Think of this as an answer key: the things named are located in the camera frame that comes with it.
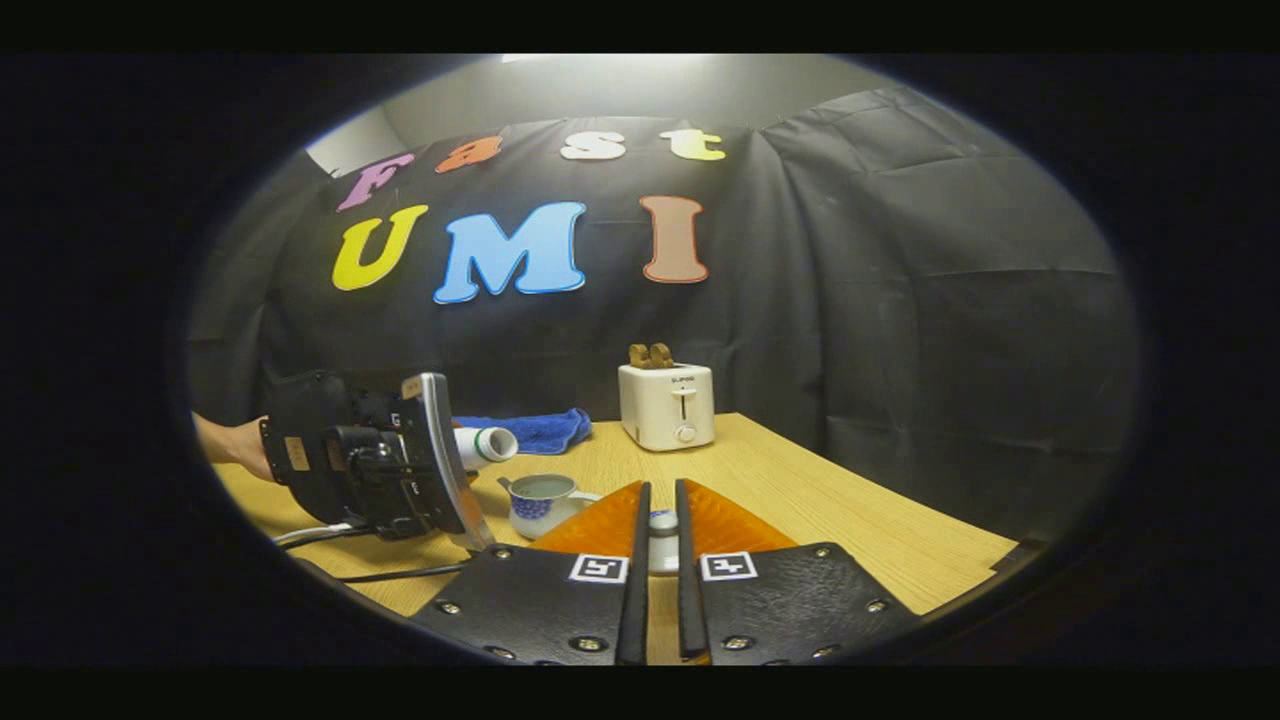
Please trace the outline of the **white blue-patterned teacup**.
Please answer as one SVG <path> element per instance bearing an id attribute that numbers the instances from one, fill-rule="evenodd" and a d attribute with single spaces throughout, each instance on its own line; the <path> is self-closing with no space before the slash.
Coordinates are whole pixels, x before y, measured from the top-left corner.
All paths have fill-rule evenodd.
<path id="1" fill-rule="evenodd" d="M 509 497 L 509 524 L 524 538 L 536 541 L 591 503 L 600 495 L 584 492 L 566 475 L 543 473 L 511 480 L 498 479 Z"/>

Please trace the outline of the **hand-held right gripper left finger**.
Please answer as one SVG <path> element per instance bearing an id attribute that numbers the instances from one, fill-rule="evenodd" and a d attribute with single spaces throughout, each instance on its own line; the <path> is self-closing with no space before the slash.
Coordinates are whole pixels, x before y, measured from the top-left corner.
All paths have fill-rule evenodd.
<path id="1" fill-rule="evenodd" d="M 541 546 L 483 551 L 411 623 L 493 662 L 645 664 L 650 498 L 650 484 L 634 482 Z"/>

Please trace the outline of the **blue towel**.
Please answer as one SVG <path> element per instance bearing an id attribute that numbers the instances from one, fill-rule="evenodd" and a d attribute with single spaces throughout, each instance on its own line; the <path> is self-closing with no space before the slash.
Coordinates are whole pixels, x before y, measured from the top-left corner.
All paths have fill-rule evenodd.
<path id="1" fill-rule="evenodd" d="M 566 454 L 593 432 L 590 416 L 580 407 L 526 416 L 454 416 L 454 423 L 468 428 L 507 429 L 517 439 L 517 454 L 539 456 Z"/>

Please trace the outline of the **white toaster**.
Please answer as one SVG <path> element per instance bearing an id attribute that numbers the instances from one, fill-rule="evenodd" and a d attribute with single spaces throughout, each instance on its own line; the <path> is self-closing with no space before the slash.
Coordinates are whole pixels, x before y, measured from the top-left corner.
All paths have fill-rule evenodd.
<path id="1" fill-rule="evenodd" d="M 666 452 L 716 441 L 714 377 L 708 366 L 617 369 L 623 429 L 640 447 Z"/>

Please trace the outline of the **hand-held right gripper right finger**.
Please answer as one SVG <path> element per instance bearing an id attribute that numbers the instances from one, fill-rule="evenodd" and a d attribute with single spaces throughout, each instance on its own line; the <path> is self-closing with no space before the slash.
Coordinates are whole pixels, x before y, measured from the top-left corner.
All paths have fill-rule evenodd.
<path id="1" fill-rule="evenodd" d="M 681 659 L 881 661 L 922 616 L 835 542 L 800 544 L 695 480 L 675 483 Z"/>

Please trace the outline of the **black backdrop cloth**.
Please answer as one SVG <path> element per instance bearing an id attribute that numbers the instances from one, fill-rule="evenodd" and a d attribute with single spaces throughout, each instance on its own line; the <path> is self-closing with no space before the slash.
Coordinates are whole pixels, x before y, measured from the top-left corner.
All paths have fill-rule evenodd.
<path id="1" fill-rule="evenodd" d="M 879 88 L 762 129 L 563 117 L 338 177 L 301 158 L 209 251 L 186 383 L 220 424 L 323 370 L 439 372 L 456 415 L 617 421 L 634 343 L 709 368 L 718 413 L 1039 542 L 1106 496 L 1139 364 L 1079 202 L 977 120 Z"/>

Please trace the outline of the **white water bottle green label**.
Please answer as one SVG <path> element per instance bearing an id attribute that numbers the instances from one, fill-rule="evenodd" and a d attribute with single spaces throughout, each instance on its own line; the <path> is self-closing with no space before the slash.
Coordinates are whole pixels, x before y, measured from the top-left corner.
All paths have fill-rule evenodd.
<path id="1" fill-rule="evenodd" d="M 507 462 L 518 454 L 518 439 L 502 427 L 457 427 L 453 429 L 461 462 L 467 473 L 498 462 Z"/>

